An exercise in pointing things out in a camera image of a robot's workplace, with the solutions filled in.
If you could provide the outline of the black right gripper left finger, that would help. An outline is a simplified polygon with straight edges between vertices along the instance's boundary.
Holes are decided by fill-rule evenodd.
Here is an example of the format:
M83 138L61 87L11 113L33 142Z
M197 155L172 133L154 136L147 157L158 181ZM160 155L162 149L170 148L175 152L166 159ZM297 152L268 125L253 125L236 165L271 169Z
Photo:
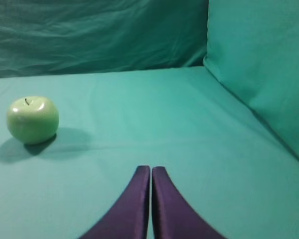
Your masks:
M127 187L105 213L80 238L145 239L150 209L150 167L138 166Z

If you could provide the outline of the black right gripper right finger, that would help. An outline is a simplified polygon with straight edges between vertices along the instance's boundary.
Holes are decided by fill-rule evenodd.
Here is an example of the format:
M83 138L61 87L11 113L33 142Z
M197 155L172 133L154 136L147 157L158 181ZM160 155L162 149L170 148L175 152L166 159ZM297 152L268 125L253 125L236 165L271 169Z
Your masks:
M152 169L151 214L156 239L223 239L173 184L165 167Z

